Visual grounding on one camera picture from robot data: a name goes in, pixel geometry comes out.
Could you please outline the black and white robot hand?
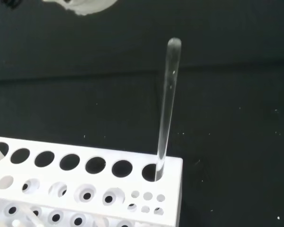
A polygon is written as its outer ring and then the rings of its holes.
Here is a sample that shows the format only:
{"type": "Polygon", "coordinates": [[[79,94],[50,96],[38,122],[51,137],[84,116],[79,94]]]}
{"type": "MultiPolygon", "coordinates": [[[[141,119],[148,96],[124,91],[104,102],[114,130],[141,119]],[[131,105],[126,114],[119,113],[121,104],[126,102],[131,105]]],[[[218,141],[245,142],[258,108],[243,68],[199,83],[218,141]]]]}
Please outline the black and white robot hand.
{"type": "MultiPolygon", "coordinates": [[[[15,10],[26,0],[0,0],[0,5],[6,9],[15,10]]],[[[35,0],[38,3],[59,5],[64,10],[73,11],[78,16],[86,16],[106,10],[118,0],[35,0]]]]}

